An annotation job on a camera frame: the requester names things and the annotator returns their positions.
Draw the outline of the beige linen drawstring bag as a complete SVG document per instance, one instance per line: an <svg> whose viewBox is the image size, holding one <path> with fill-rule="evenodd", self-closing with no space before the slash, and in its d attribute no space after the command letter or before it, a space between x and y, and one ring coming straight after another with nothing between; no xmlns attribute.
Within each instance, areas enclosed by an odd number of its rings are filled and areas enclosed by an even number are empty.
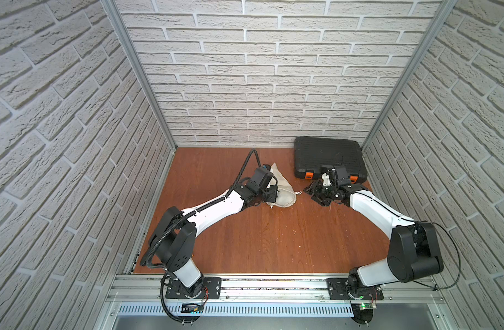
<svg viewBox="0 0 504 330"><path fill-rule="evenodd" d="M271 166L271 173L273 178L271 179L268 188L277 185L277 197L275 202L267 202L267 204L272 208L273 206L280 208L291 207L297 201L297 195L301 195L301 192L295 192L293 187L287 181L287 179L281 174L276 163Z"/></svg>

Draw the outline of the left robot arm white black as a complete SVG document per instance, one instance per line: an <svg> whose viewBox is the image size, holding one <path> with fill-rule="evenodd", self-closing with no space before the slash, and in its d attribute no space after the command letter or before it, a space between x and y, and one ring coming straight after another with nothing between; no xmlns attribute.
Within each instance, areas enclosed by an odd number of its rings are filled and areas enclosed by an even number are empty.
<svg viewBox="0 0 504 330"><path fill-rule="evenodd" d="M184 210L173 206L150 236L140 265L166 270L180 282L187 296L195 297L204 288L204 275L192 259L196 238L231 215L276 199L277 178L265 164L252 177L239 179L228 191L204 204Z"/></svg>

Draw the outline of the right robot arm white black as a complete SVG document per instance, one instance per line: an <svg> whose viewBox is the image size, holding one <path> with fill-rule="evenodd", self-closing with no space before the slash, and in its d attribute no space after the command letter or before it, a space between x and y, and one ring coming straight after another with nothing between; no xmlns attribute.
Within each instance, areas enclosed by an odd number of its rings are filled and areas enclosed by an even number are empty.
<svg viewBox="0 0 504 330"><path fill-rule="evenodd" d="M363 184L352 182L344 167L328 169L304 192L321 206L334 202L350 207L389 239L387 257L350 271L345 288L351 299L376 300L380 285L409 283L444 270L435 226L388 206Z"/></svg>

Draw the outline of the black plastic tool case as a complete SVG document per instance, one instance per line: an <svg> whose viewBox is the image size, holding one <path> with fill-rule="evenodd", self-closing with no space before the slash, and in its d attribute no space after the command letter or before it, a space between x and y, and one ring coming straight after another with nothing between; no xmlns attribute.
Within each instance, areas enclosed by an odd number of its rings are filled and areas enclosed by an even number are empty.
<svg viewBox="0 0 504 330"><path fill-rule="evenodd" d="M294 174L296 178L316 180L324 168L345 167L353 184L367 181L368 172L358 142L325 137L296 137Z"/></svg>

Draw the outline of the small green circuit board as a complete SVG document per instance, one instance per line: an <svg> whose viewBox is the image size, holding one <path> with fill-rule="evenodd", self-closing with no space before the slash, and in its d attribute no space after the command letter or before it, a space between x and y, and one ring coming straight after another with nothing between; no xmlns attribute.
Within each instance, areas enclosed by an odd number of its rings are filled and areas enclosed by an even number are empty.
<svg viewBox="0 0 504 330"><path fill-rule="evenodd" d="M183 304L181 306L181 312L182 314L200 314L204 310L204 305L201 304Z"/></svg>

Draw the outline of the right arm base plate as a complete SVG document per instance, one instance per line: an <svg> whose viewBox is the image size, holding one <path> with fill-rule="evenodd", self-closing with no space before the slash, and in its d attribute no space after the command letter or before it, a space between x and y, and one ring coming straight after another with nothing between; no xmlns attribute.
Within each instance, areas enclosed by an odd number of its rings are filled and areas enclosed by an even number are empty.
<svg viewBox="0 0 504 330"><path fill-rule="evenodd" d="M326 285L330 300L381 301L384 299L381 287L367 287L351 278L329 278Z"/></svg>

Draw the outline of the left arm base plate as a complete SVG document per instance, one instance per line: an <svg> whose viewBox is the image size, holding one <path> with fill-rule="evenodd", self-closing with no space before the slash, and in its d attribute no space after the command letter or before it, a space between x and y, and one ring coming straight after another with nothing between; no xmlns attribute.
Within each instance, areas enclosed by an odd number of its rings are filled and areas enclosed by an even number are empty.
<svg viewBox="0 0 504 330"><path fill-rule="evenodd" d="M201 277L191 287L186 287L178 279L170 279L165 293L166 299L208 299L220 298L222 279Z"/></svg>

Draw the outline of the aluminium mounting rail frame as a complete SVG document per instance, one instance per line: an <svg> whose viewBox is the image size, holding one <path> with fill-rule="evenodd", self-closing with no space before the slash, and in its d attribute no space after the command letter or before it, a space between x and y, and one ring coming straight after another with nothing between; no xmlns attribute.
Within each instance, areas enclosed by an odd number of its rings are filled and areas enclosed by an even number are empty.
<svg viewBox="0 0 504 330"><path fill-rule="evenodd" d="M196 317L318 317L361 318L363 324L377 325L383 320L370 315L392 304L400 306L401 319L410 316L409 307L425 307L429 323L437 329L456 329L445 299L432 289L430 280L380 285L381 301L330 300L326 279L347 278L346 274L210 274L220 277L220 298L166 299L170 279L161 274L128 274L114 278L95 329L112 329L120 316L182 316L187 323ZM183 304L204 305L202 313L180 313Z"/></svg>

